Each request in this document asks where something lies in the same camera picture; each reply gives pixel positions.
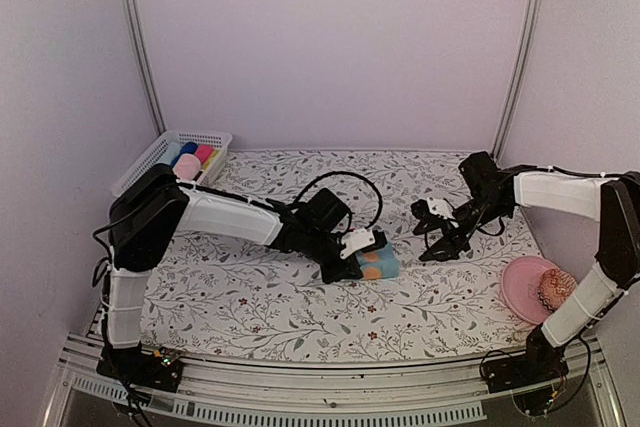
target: robotic arm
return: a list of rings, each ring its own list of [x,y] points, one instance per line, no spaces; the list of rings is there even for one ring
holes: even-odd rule
[[[111,223],[100,229],[109,232],[110,269],[103,288],[105,347],[98,373],[123,384],[177,389],[180,363],[161,354],[145,355],[140,345],[147,280],[176,232],[209,232],[302,253],[320,265],[325,283],[361,278],[355,253],[386,245],[381,231],[334,233],[351,211],[328,189],[308,202],[267,202],[179,183],[170,167],[159,164],[113,203]]]
[[[640,174],[605,176],[574,174],[559,169],[518,166],[500,170],[486,152],[460,164],[472,199],[451,209],[430,198],[412,205],[427,251],[420,260],[457,259],[482,225],[512,216],[516,205],[545,207],[600,222],[595,263],[566,302],[527,337],[521,356],[483,363],[481,374],[491,392],[551,380],[568,372],[566,346],[598,322],[639,280]],[[429,245],[429,232],[442,237]]]

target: white plastic basket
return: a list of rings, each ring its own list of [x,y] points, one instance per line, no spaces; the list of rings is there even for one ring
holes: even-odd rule
[[[138,160],[125,172],[125,174],[111,187],[111,193],[120,197],[136,180],[140,178],[152,165],[158,161],[167,150],[171,142],[185,144],[195,142],[196,144],[207,144],[218,151],[213,161],[207,167],[198,181],[199,185],[211,187],[213,182],[222,172],[227,161],[227,147],[231,143],[232,135],[227,132],[209,132],[206,134],[193,134],[184,132],[167,131],[158,137],[145,152],[138,157]]]

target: floral pattern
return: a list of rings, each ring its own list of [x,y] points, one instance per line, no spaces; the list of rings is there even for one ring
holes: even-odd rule
[[[532,328],[500,298],[504,266],[539,255],[520,212],[499,237],[474,235],[472,251],[446,263],[418,261],[424,240],[412,234],[410,205],[427,196],[454,205],[468,199],[460,153],[230,153],[219,189],[291,201],[318,175],[350,170],[380,189],[378,225],[401,264],[396,279],[325,285],[319,268],[297,254],[203,232],[176,234],[146,292],[143,341],[250,359],[296,362],[419,360],[521,345]],[[363,226],[376,211],[359,180],[329,187]],[[488,225],[487,230],[497,226]]]

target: pink bowl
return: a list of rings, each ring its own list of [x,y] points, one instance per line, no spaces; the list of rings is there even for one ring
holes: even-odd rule
[[[538,295],[540,278],[558,267],[542,257],[520,257],[502,271],[502,297],[509,308],[531,324],[541,324],[551,313],[545,309]]]

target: red mesh ball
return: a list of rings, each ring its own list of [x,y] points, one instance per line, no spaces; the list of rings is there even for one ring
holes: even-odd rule
[[[542,305],[555,312],[574,291],[578,283],[571,274],[560,269],[547,270],[540,278],[539,295]]]

